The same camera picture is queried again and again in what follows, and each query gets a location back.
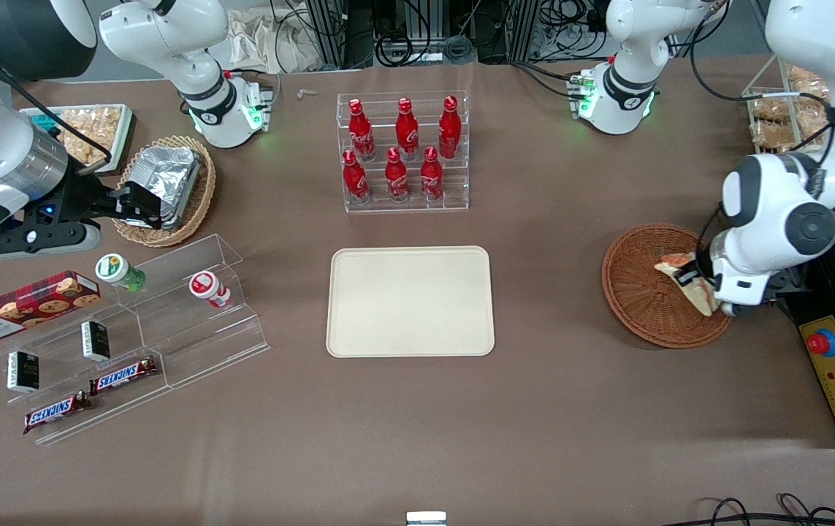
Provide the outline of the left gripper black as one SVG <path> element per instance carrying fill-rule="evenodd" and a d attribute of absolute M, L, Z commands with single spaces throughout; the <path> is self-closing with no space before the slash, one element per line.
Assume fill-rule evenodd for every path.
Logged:
<path fill-rule="evenodd" d="M 678 269 L 678 286 L 699 284 L 703 278 L 712 290 L 717 291 L 717 277 L 712 270 L 712 259 L 707 244 L 698 244 L 695 247 L 695 266 L 698 269 Z"/>

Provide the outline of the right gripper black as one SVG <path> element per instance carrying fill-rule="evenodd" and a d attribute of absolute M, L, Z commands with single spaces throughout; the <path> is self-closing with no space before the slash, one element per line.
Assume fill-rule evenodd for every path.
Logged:
<path fill-rule="evenodd" d="M 150 229 L 162 227 L 162 199 L 139 183 L 115 189 L 95 175 L 66 174 L 56 187 L 41 199 L 41 224 L 80 222 L 83 219 L 134 219 Z"/>

